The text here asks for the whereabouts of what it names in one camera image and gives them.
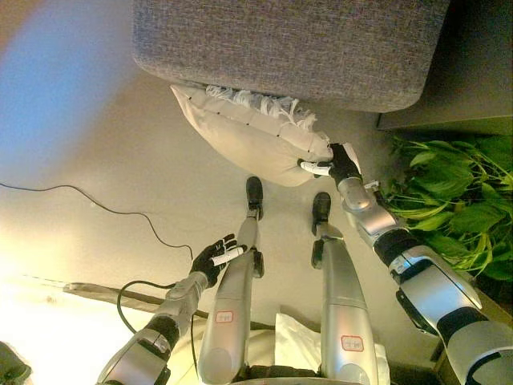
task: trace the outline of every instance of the red label sticker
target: red label sticker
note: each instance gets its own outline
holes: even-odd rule
[[[363,351],[363,341],[357,335],[342,335],[342,349],[345,351]]]
[[[233,321],[233,312],[232,311],[218,311],[216,314],[216,322],[217,323],[230,323]]]

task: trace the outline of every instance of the black wire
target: black wire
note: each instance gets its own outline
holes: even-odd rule
[[[125,286],[123,286],[119,292],[118,292],[118,297],[116,299],[116,302],[115,302],[115,306],[118,310],[118,314],[119,314],[119,317],[121,318],[121,321],[123,321],[123,323],[126,325],[126,327],[132,332],[132,333],[136,333],[135,329],[132,327],[132,325],[130,324],[130,322],[125,318],[124,314],[123,314],[123,310],[121,309],[121,297],[123,296],[123,292],[129,287],[129,286],[132,286],[132,285],[135,285],[135,284],[142,284],[142,285],[149,285],[149,286],[153,286],[153,287],[157,287],[159,289],[171,289],[175,283],[172,283],[171,285],[157,285],[156,283],[153,283],[153,282],[149,282],[149,281],[141,281],[141,280],[136,280],[136,281],[131,281],[131,282],[128,282]]]
[[[196,371],[196,377],[198,376],[198,361],[196,360],[196,349],[194,347],[194,314],[191,316],[191,351],[192,361],[194,362],[194,370]]]
[[[166,245],[167,247],[171,247],[173,249],[181,249],[181,248],[185,247],[189,250],[189,254],[191,256],[191,261],[194,260],[194,257],[192,256],[192,248],[190,245],[187,245],[187,244],[185,244],[185,245],[170,245],[167,242],[163,241],[162,238],[160,238],[159,234],[156,232],[155,227],[153,226],[153,223],[151,222],[151,219],[145,213],[124,212],[124,211],[116,211],[113,209],[109,209],[107,206],[101,204],[100,202],[95,200],[93,197],[91,197],[89,194],[87,194],[80,188],[75,187],[71,184],[59,184],[57,186],[53,186],[53,187],[49,187],[49,188],[28,188],[28,187],[11,186],[9,184],[0,182],[0,186],[5,187],[5,188],[12,188],[14,190],[31,191],[31,192],[35,192],[35,193],[44,193],[46,191],[55,190],[57,188],[64,188],[64,187],[72,188],[75,191],[78,191],[79,193],[84,195],[89,201],[93,202],[95,205],[101,207],[102,209],[104,209],[105,211],[108,211],[109,213],[118,214],[118,215],[139,215],[141,217],[144,217],[147,220],[147,223],[150,225],[151,231],[153,231],[153,234],[155,235],[155,237],[157,238],[157,240],[160,243],[162,243],[163,245]],[[119,290],[118,297],[116,299],[116,309],[118,310],[118,314],[119,314],[119,317],[121,318],[121,321],[123,321],[125,326],[134,334],[136,333],[135,329],[133,328],[133,326],[130,324],[130,322],[127,320],[127,318],[123,314],[123,309],[121,308],[121,297],[123,296],[123,292],[128,287],[135,285],[135,284],[149,285],[149,286],[157,287],[159,289],[171,289],[175,285],[174,283],[172,283],[171,285],[157,285],[156,283],[153,283],[153,282],[137,280],[137,281],[128,282],[125,286],[123,286]],[[196,360],[196,350],[194,348],[193,329],[194,329],[194,314],[191,316],[191,346],[192,346],[192,359],[194,360],[194,368],[196,370],[196,376],[197,376],[198,375],[198,362]]]
[[[108,211],[109,213],[119,214],[119,215],[139,215],[141,217],[144,217],[147,220],[147,223],[150,225],[151,231],[153,231],[153,234],[155,234],[155,237],[157,238],[157,240],[160,243],[162,243],[163,245],[166,245],[167,247],[171,247],[173,249],[181,249],[181,248],[185,247],[185,248],[187,248],[189,250],[189,254],[191,256],[191,261],[194,259],[194,257],[192,256],[192,248],[191,248],[190,245],[170,245],[167,242],[163,241],[162,238],[160,238],[159,234],[156,232],[155,227],[153,226],[153,223],[151,222],[151,219],[145,213],[124,212],[124,211],[116,211],[116,210],[113,210],[113,209],[109,209],[108,207],[102,205],[101,203],[96,201],[94,198],[89,196],[86,192],[82,191],[78,187],[72,186],[70,184],[59,184],[57,186],[53,186],[53,187],[49,187],[49,188],[27,188],[27,187],[10,186],[10,185],[4,184],[2,182],[0,182],[0,186],[5,187],[5,188],[12,188],[14,190],[32,191],[32,192],[36,192],[36,193],[43,193],[45,191],[55,190],[57,188],[63,188],[63,187],[72,188],[75,191],[78,191],[79,193],[84,195],[89,201],[93,202],[95,205],[98,205],[99,207],[101,207],[102,209]]]
[[[118,297],[117,297],[116,302],[115,302],[115,307],[118,310],[118,314],[119,314],[119,317],[121,318],[121,321],[123,321],[125,326],[133,334],[135,334],[136,331],[135,331],[134,327],[130,324],[130,322],[127,320],[125,315],[123,314],[123,309],[121,308],[121,297],[123,296],[123,292],[129,286],[136,285],[138,283],[142,284],[142,285],[149,285],[149,286],[153,286],[153,287],[158,287],[159,289],[171,289],[175,285],[175,283],[172,283],[171,285],[157,285],[156,283],[153,283],[153,282],[137,280],[137,281],[128,282],[125,286],[123,286],[119,290]],[[196,348],[194,347],[194,314],[191,316],[191,351],[192,351],[192,361],[194,362],[194,370],[196,371],[196,377],[199,378],[199,376],[198,376],[198,361],[196,359]]]

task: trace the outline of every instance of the robot forearm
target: robot forearm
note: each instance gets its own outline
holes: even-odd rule
[[[166,364],[171,351],[186,334],[207,287],[207,276],[197,271],[177,282],[150,322],[105,366],[98,384],[164,385],[170,375]]]
[[[350,222],[389,268],[400,286],[397,298],[415,325],[442,338],[458,380],[512,381],[513,330],[481,314],[471,285],[378,205],[355,168],[346,169],[353,175],[336,182]]]

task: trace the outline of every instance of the beige floor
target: beige floor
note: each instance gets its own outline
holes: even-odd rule
[[[131,61],[128,3],[50,1],[39,9],[37,2],[2,3],[0,181],[74,184],[113,209],[144,211],[165,241],[188,243],[199,253],[238,230],[248,174],[188,126],[165,81]],[[395,173],[391,135],[374,129],[376,114],[309,106],[316,128],[353,144],[367,180]],[[273,323],[282,310],[318,328],[321,272],[309,263],[309,211],[321,190],[337,201],[327,178],[299,188],[264,182],[266,274],[253,284],[255,321]],[[385,266],[337,204],[331,221],[345,234],[375,338],[389,360],[431,365],[437,339],[411,325]],[[159,244],[143,219],[106,213],[70,189],[0,188],[0,259],[4,274],[106,286],[136,278],[173,282],[191,265],[186,250]],[[214,293],[203,296],[202,310],[209,310]]]

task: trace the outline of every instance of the gray upholstered ottoman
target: gray upholstered ottoman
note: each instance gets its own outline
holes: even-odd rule
[[[422,93],[449,0],[134,0],[134,58],[191,80],[362,111]]]

